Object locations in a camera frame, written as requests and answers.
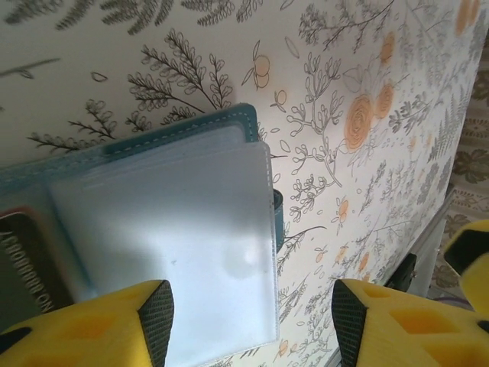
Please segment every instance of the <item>botanical drawing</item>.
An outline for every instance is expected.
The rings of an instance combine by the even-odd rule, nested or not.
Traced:
[[[290,311],[299,304],[301,297],[307,289],[306,279],[309,276],[306,275],[305,278],[297,285],[293,291],[289,292],[289,287],[285,287],[278,292],[278,307],[279,307],[279,322],[285,321],[287,316],[289,316]]]
[[[101,73],[97,73],[96,71],[92,71],[90,73],[90,76],[92,77],[92,80],[94,82],[97,82],[97,83],[104,83],[108,80],[108,77],[101,74]]]
[[[60,136],[53,137],[49,134],[39,135],[38,133],[32,133],[28,138],[32,141],[37,142],[37,147],[49,147],[50,152],[53,153],[58,149],[64,151],[77,151],[79,149],[88,148],[93,145],[103,143],[104,141],[115,139],[115,129],[118,123],[112,120],[114,113],[105,109],[105,102],[98,101],[95,102],[90,99],[85,104],[85,111],[87,115],[90,116],[91,122],[81,122],[81,121],[69,121],[71,126],[75,126],[78,132],[87,132],[88,135],[93,135],[90,140],[75,139],[75,138],[61,138]],[[138,123],[138,115],[134,115],[136,119],[132,119],[131,122],[142,128],[142,125]]]
[[[90,8],[97,5],[98,0],[73,0],[67,13],[56,24],[55,28],[62,31],[78,24],[88,15]],[[105,0],[100,2],[100,9],[107,13],[102,22],[107,25],[131,22],[128,29],[130,35],[138,34],[154,24],[163,24],[173,9],[174,0]],[[229,17],[236,9],[232,0],[182,0],[181,6],[189,10],[204,12],[206,15],[197,20],[197,24],[210,26],[218,24]],[[263,4],[263,0],[241,0],[236,11],[236,21],[247,21]],[[42,15],[55,13],[65,6],[63,0],[15,0],[14,9],[5,17],[8,24],[20,24]]]
[[[360,211],[358,215],[360,216],[373,202],[374,200],[374,187],[379,187],[381,184],[381,178],[385,174],[386,161],[382,161],[379,167],[377,168],[377,172],[372,175],[370,183],[365,191],[364,202],[361,204]]]
[[[424,70],[428,84],[438,86],[451,57],[443,49],[448,40],[448,29],[452,26],[453,8],[446,2],[433,0],[404,0],[404,4],[404,21],[398,28],[403,68],[406,70],[417,62]]]
[[[463,123],[469,100],[470,95],[462,87],[458,101],[455,101],[452,96],[451,102],[445,108],[445,117],[439,124],[438,136],[435,137],[428,161],[440,158],[452,148],[456,133]]]
[[[446,184],[449,181],[450,173],[452,172],[452,158],[450,157],[445,165],[443,166],[442,174],[440,174],[440,178],[438,180],[438,184],[436,185],[436,189],[441,194],[443,190],[446,190]]]
[[[392,132],[397,133],[400,128],[408,135],[415,126],[421,125],[426,121],[426,116],[431,111],[432,100],[427,100],[426,92],[416,94],[413,101],[403,101],[400,109],[395,109],[392,115],[389,115],[389,126]]]
[[[295,44],[293,44],[292,40],[285,36],[285,44],[287,45],[287,48],[289,49],[289,52],[292,56],[294,56],[296,59],[300,58],[299,55],[299,50],[297,50],[297,47]]]
[[[277,273],[279,276],[283,273],[283,267],[287,260],[289,260],[290,256],[296,252],[303,243],[306,234],[310,231],[316,229],[326,229],[323,226],[316,226],[305,229],[295,235],[289,235],[290,222],[285,225],[284,234],[283,234],[283,246],[279,252],[279,256],[277,259]]]
[[[74,0],[68,12],[56,23],[56,29],[62,31],[80,22],[97,0]],[[17,0],[14,10],[7,15],[5,22],[20,24],[31,18],[54,13],[65,4],[62,0]],[[167,18],[173,7],[173,0],[106,0],[100,3],[100,9],[108,14],[102,18],[105,24],[132,22],[128,29],[131,35],[141,32],[151,23],[158,26]]]
[[[204,95],[211,109],[224,109],[231,105],[226,99],[232,93],[232,87],[228,85],[229,76],[221,73],[224,60],[217,59],[213,54],[209,55],[209,92],[202,84],[207,67],[202,65],[202,57],[196,55],[195,48],[189,45],[180,32],[173,29],[165,37],[165,42],[176,58],[169,58],[164,52],[158,53],[154,48],[150,50],[144,46],[142,63],[149,65],[150,70],[157,72],[157,75],[154,78],[151,74],[142,76],[140,73],[128,76],[129,83],[133,85],[131,94],[140,101],[140,110],[159,109],[168,106],[169,101],[174,101],[188,106],[194,112],[203,113],[204,110],[200,107],[175,95],[173,89],[179,88],[183,89],[186,96],[195,92]]]
[[[331,185],[332,183],[326,183],[326,179],[323,176],[317,177],[317,182],[315,182],[313,174],[303,183],[297,179],[293,185],[293,189],[297,194],[290,197],[291,200],[299,203],[299,206],[292,206],[290,208],[290,215],[293,216],[293,221],[300,222],[303,214],[312,211],[316,198],[325,191],[326,187],[330,187]]]
[[[5,76],[9,76],[9,75],[18,74],[19,76],[22,76],[26,79],[33,79],[34,74],[32,73],[32,69],[35,69],[36,67],[40,67],[42,65],[46,65],[49,63],[56,63],[57,61],[60,61],[60,60],[61,60],[60,58],[47,59],[47,60],[38,61],[36,63],[29,63],[27,65],[22,65],[19,67],[13,67],[13,68],[8,69],[8,70],[0,71],[0,78],[3,78]]]
[[[225,109],[231,105],[228,97],[232,93],[232,87],[228,82],[228,74],[222,72],[225,66],[224,60],[210,54],[208,72],[202,57],[196,54],[196,49],[189,45],[189,41],[180,32],[177,33],[172,29],[164,40],[174,57],[168,57],[164,52],[158,53],[154,48],[143,46],[141,63],[149,66],[153,74],[128,75],[128,82],[131,85],[129,92],[138,102],[138,111],[132,112],[122,121],[131,127],[132,132],[151,129],[152,123],[143,115],[143,111],[150,112],[153,109],[171,107],[167,115],[159,121],[161,125],[169,125],[196,114]],[[210,79],[209,89],[204,87],[207,75]],[[193,99],[188,98],[194,93],[205,96],[208,105],[196,106]],[[113,120],[112,111],[105,110],[104,101],[89,100],[85,110],[93,123],[75,121],[69,124],[77,127],[79,133],[84,132],[93,136],[92,139],[61,138],[38,133],[33,133],[29,139],[36,141],[38,147],[50,147],[50,151],[53,152],[75,151],[119,136],[116,130],[121,124]]]
[[[329,187],[336,184],[341,187],[341,183],[335,176],[336,157],[339,147],[333,148],[329,146],[329,138],[325,130],[329,123],[332,123],[333,125],[339,123],[339,118],[343,114],[340,107],[344,98],[338,96],[338,92],[334,91],[331,95],[328,107],[323,104],[318,106],[318,100],[329,88],[331,82],[340,78],[339,67],[341,65],[341,60],[333,62],[332,58],[330,58],[324,63],[323,67],[320,65],[321,57],[313,57],[312,54],[309,53],[307,62],[304,64],[304,71],[306,73],[305,102],[307,106],[310,107],[310,112],[308,112],[309,108],[307,109],[304,103],[300,103],[299,106],[293,106],[290,109],[293,114],[287,116],[287,121],[291,124],[298,125],[298,127],[290,133],[291,137],[295,138],[304,128],[311,128],[321,138],[322,143],[320,144],[319,149],[310,149],[305,145],[296,147],[295,151],[298,154],[298,157],[294,157],[293,162],[298,163],[299,167],[292,171],[292,175],[298,174],[306,161],[314,160],[323,164],[328,172],[328,179],[325,179],[324,177],[320,179],[322,182],[321,186]]]
[[[258,49],[260,47],[260,41],[258,41],[253,48],[253,67],[247,71],[244,76],[241,85],[246,84],[251,77],[253,77],[254,86],[258,88],[264,88],[268,85],[270,79],[270,60],[268,57],[262,54],[258,54]]]
[[[435,162],[431,165],[429,168],[429,172],[426,175],[426,178],[423,182],[423,185],[421,185],[421,188],[419,189],[419,196],[417,203],[418,205],[423,204],[426,201],[426,198],[428,197],[429,190],[432,187],[432,183],[435,180],[436,174],[438,173],[439,166]]]
[[[285,90],[279,90],[274,93],[275,103],[272,103],[270,107],[277,107],[281,112],[287,113],[283,105],[287,101],[287,93]]]
[[[360,92],[348,109],[345,123],[346,152],[351,154],[348,166],[353,168],[366,164],[374,149],[379,147],[387,130],[380,128],[378,121],[389,114],[395,90],[409,74],[394,83],[388,79],[389,63],[393,53],[394,35],[390,32],[377,57],[371,56],[368,65],[358,64],[343,73],[343,82],[352,93]]]
[[[197,24],[203,27],[218,24],[230,17],[236,9],[233,0],[183,0],[181,5],[189,10],[207,13],[197,21]],[[241,5],[235,14],[236,21],[238,23],[247,21],[262,5],[263,0],[241,0]]]
[[[336,217],[331,219],[331,223],[338,222],[338,230],[336,231],[336,234],[339,234],[339,230],[343,228],[343,223],[345,222],[346,218],[348,217],[348,200],[346,200],[346,196],[343,197],[343,199],[339,199],[339,197],[336,198],[336,206],[338,207],[338,210],[336,210]]]
[[[356,3],[338,0],[335,6],[338,13],[335,15],[320,11],[315,5],[310,4],[300,17],[299,35],[307,44],[317,44],[324,35],[322,44],[327,50],[343,39],[343,33],[354,31],[355,53],[366,38],[371,37],[376,41],[380,37],[393,3],[393,0],[387,5],[377,5],[366,0],[358,0]]]

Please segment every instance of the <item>orange flower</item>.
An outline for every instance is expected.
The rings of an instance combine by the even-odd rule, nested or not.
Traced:
[[[393,97],[394,87],[392,84],[389,83],[383,86],[375,103],[375,115],[377,115],[379,119],[383,119],[389,114]]]
[[[411,153],[413,153],[415,147],[416,147],[416,136],[414,135],[410,140],[410,145],[408,149],[410,150]]]
[[[345,257],[347,248],[348,248],[347,246],[340,247],[339,252],[335,258],[335,264],[339,264],[340,262],[342,262],[343,258]]]
[[[471,6],[471,14],[468,16],[468,23],[474,25],[479,15],[479,8],[481,7],[481,0],[474,0]]]
[[[432,140],[433,140],[433,133],[430,132],[428,138],[426,138],[426,148],[429,148],[431,146]]]
[[[284,340],[282,343],[280,343],[280,346],[278,348],[278,355],[281,357],[285,354],[287,351],[287,348],[289,347],[289,341]]]
[[[363,94],[353,101],[348,110],[345,125],[346,147],[356,151],[368,136],[374,118],[370,96]]]
[[[394,32],[389,32],[384,38],[384,43],[381,49],[381,65],[386,67],[390,64],[390,59],[392,58],[392,53],[394,51],[394,45],[396,43],[396,36]]]
[[[346,216],[348,214],[347,210],[348,210],[348,200],[343,200],[343,203],[341,204],[338,210],[340,223],[343,223],[346,220]]]
[[[360,266],[358,267],[358,272],[360,273],[362,270],[365,269],[365,267],[367,266],[367,263],[368,263],[368,257],[370,256],[370,254],[367,252],[363,258],[361,258],[361,261],[360,261]]]
[[[461,0],[458,8],[457,21],[455,22],[455,34],[460,36],[467,27],[467,20],[471,10],[471,0]]]

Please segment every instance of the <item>card holder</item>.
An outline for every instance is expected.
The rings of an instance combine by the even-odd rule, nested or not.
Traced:
[[[4,169],[0,212],[36,213],[75,301],[169,279],[167,365],[200,365],[278,338],[283,199],[271,177],[254,108],[238,105]]]

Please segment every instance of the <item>card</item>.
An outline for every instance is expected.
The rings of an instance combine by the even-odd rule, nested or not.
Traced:
[[[0,251],[8,258],[42,313],[73,304],[47,248],[35,215],[28,208],[0,214]]]

